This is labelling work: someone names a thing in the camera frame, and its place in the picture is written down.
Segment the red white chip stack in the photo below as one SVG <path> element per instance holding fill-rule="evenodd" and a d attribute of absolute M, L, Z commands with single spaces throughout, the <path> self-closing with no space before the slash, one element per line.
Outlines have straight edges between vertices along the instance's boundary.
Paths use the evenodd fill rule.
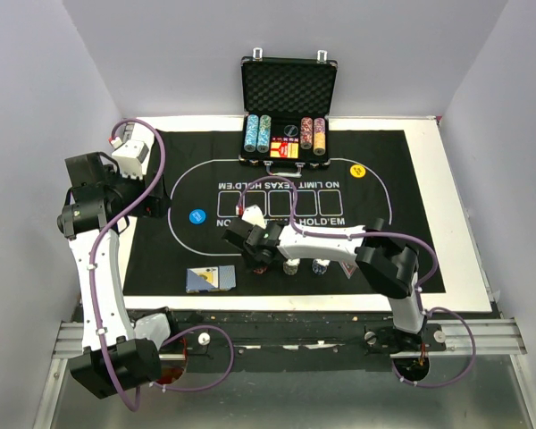
<path fill-rule="evenodd" d="M 253 273 L 262 274 L 262 273 L 265 273 L 267 271 L 267 269 L 268 269 L 267 266 L 257 267 L 255 269 L 253 269 Z"/>

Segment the triangular dealer button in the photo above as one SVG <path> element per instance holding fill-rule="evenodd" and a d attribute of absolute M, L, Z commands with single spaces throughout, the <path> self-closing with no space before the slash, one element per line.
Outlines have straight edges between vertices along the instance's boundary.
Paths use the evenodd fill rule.
<path fill-rule="evenodd" d="M 350 279 L 357 270 L 357 265 L 351 265 L 343 262 L 340 262 L 339 265 L 348 279 Z"/>

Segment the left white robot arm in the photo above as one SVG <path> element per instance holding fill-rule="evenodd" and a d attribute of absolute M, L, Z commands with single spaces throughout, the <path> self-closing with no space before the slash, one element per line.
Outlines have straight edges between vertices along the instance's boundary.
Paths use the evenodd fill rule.
<path fill-rule="evenodd" d="M 122 176 L 116 159 L 103 152 L 65 161 L 71 187 L 57 225 L 68 240 L 80 280 L 83 334 L 72 377 L 99 399 L 160 378 L 158 351 L 174 351 L 180 331 L 161 307 L 138 317 L 125 307 L 119 271 L 117 215 L 134 201 L 126 218 L 162 218 L 170 204 L 163 181 Z"/>

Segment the blue round blind button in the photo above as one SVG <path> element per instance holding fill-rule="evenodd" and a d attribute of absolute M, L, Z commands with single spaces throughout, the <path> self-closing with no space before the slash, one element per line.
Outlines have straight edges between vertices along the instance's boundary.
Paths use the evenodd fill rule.
<path fill-rule="evenodd" d="M 202 224 L 206 220 L 206 212 L 200 208 L 194 209 L 189 213 L 188 219 L 192 224 Z"/>

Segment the grey white chip stack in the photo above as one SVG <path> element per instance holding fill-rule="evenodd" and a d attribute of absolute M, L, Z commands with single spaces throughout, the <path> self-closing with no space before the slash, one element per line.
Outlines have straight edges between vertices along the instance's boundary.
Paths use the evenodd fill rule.
<path fill-rule="evenodd" d="M 286 275 L 295 275 L 300 265 L 299 259 L 287 259 L 282 264 L 282 270 Z"/>

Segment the yellow round blind button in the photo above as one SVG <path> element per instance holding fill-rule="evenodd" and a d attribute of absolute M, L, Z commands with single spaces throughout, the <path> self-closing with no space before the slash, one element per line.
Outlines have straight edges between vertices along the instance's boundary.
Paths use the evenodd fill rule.
<path fill-rule="evenodd" d="M 366 175 L 366 169 L 360 164 L 353 164 L 349 168 L 349 172 L 352 177 L 361 179 Z"/>

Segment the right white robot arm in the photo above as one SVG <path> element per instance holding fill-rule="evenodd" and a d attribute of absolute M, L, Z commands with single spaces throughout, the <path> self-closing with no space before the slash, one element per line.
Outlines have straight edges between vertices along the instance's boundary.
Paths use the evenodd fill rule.
<path fill-rule="evenodd" d="M 383 220 L 370 228 L 308 227 L 293 221 L 269 221 L 261 226 L 240 217 L 231 221 L 222 239 L 236 248 L 251 269 L 275 261 L 321 259 L 356 265 L 372 290 L 388 299 L 393 316 L 393 339 L 405 350 L 425 340 L 427 316 L 419 298 L 419 251 L 432 257 L 425 241 L 404 233 L 384 231 Z"/>

